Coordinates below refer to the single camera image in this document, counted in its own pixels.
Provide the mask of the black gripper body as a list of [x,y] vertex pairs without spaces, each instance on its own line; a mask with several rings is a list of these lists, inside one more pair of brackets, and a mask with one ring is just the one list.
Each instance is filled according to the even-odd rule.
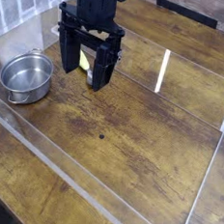
[[96,50],[105,43],[110,52],[121,52],[126,33],[114,21],[118,2],[125,0],[77,0],[75,5],[61,3],[60,45],[85,45]]

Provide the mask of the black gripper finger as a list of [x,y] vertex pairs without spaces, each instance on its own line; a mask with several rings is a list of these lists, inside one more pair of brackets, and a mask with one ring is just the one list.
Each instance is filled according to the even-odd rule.
[[121,49],[113,48],[109,44],[101,44],[97,48],[97,56],[92,75],[94,91],[99,91],[110,82],[114,67],[121,57]]
[[71,31],[59,28],[60,50],[62,67],[66,73],[70,73],[80,64],[80,41]]

